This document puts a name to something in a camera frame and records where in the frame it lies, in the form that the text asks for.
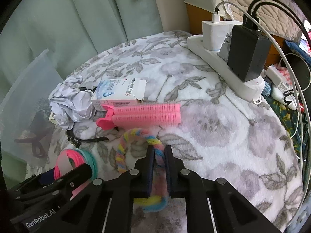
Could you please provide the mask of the white USB charger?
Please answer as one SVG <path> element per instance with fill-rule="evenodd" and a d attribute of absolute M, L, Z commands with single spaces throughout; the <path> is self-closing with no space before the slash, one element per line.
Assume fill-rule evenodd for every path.
<path fill-rule="evenodd" d="M 202 21 L 203 44 L 207 50 L 217 51 L 232 32 L 234 25 L 242 25 L 241 21 L 221 21 L 220 15 L 213 14 L 211 21 Z"/>

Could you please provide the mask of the clear plastic storage bin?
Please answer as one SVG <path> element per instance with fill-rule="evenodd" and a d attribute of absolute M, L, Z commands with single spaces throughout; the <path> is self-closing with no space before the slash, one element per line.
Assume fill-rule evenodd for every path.
<path fill-rule="evenodd" d="M 48 97 L 62 82 L 45 49 L 21 73 L 1 103 L 1 147 L 20 161 L 43 167 L 54 124 Z"/>

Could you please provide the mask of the black power adapter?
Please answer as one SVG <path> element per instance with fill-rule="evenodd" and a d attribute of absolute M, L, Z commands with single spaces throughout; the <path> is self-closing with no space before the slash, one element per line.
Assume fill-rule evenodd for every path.
<path fill-rule="evenodd" d="M 270 47 L 269 38 L 244 15 L 242 25 L 232 28 L 227 65 L 242 82 L 256 79 L 264 68 Z"/>

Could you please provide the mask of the pink hair roller clip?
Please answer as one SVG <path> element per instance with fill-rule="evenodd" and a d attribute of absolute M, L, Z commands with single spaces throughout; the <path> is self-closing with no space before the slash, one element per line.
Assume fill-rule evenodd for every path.
<path fill-rule="evenodd" d="M 107 111 L 104 117 L 96 120 L 103 130 L 116 127 L 139 128 L 175 126 L 181 123 L 180 104 L 152 104 L 113 107 L 104 105 Z"/>

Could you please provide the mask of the white blue medicine box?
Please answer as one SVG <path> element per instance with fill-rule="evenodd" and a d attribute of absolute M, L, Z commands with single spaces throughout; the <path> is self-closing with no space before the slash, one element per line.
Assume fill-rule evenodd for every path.
<path fill-rule="evenodd" d="M 143 102 L 147 81 L 140 78 L 105 79 L 101 81 L 91 103 L 96 110 L 104 110 L 104 105 L 123 107 Z"/>

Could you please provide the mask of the green curtain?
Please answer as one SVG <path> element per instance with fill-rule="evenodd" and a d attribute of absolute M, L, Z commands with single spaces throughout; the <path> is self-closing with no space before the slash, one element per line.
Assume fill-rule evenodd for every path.
<path fill-rule="evenodd" d="M 45 49 L 62 78 L 119 44 L 163 31 L 155 0 L 1 0 L 1 103 L 27 66 Z M 73 148 L 54 124 L 48 159 Z M 6 188 L 25 180 L 30 164 L 1 149 Z"/>

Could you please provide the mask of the white paper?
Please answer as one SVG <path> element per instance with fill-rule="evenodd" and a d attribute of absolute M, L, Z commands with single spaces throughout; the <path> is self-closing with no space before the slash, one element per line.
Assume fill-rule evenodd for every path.
<path fill-rule="evenodd" d="M 59 83 L 48 97 L 53 117 L 63 130 L 71 130 L 75 123 L 93 116 L 93 91 L 81 90 L 82 82 L 81 75 L 71 75 Z"/>

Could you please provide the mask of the floral white blanket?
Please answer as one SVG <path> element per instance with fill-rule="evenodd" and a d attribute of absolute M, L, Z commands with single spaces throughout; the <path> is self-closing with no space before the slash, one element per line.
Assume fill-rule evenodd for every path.
<path fill-rule="evenodd" d="M 222 177 L 284 231 L 303 196 L 292 140 L 266 101 L 239 98 L 187 48 L 188 34 L 164 32 L 119 44 L 70 74 L 86 88 L 104 79 L 145 79 L 147 103 L 178 103 L 181 124 L 151 133 L 170 145 L 186 168 Z"/>

